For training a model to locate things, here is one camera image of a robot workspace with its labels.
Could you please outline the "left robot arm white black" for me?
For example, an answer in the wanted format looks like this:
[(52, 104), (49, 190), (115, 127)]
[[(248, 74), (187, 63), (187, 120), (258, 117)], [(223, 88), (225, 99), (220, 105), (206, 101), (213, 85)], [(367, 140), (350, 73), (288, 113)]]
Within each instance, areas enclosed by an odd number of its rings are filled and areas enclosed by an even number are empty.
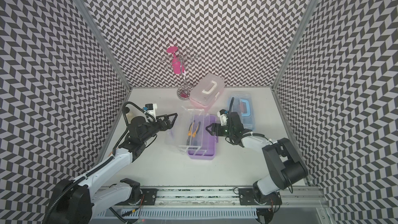
[(105, 190), (101, 187), (137, 160), (147, 148), (148, 140), (160, 131), (171, 129), (177, 116), (176, 113), (158, 116), (155, 122), (148, 122), (143, 116), (133, 118), (105, 161), (73, 180), (61, 180), (54, 187), (43, 223), (87, 224), (118, 203), (139, 203), (140, 184), (132, 179), (125, 178)]

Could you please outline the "purple toolbox clear lid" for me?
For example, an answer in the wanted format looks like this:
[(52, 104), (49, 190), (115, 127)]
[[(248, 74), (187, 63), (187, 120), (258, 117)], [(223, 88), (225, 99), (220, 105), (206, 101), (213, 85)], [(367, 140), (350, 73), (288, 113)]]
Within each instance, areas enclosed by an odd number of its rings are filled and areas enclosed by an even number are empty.
[[(211, 136), (205, 128), (211, 123), (216, 123), (217, 118), (203, 109), (181, 107), (174, 126), (166, 132), (165, 143), (175, 147), (179, 152), (185, 153), (191, 159), (212, 160), (216, 155), (218, 138)], [(193, 121), (201, 122), (200, 129), (195, 138), (188, 138), (188, 130)]]

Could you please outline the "blue toolbox clear lid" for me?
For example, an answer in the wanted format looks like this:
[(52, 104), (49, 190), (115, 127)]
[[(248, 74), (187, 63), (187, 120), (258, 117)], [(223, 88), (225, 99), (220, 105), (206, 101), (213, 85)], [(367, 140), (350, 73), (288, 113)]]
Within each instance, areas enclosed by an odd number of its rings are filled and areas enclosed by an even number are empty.
[(229, 96), (228, 105), (230, 105), (232, 98), (234, 98), (232, 111), (238, 113), (244, 128), (254, 131), (255, 114), (251, 94), (249, 92), (233, 91)]

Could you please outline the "pink toolbox clear lid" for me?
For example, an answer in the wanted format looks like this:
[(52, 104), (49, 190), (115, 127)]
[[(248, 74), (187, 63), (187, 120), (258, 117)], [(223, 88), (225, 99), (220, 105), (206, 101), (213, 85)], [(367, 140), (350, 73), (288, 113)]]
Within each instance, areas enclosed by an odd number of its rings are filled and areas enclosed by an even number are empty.
[(197, 109), (208, 112), (220, 98), (225, 88), (225, 80), (213, 74), (207, 74), (191, 90), (190, 102)]

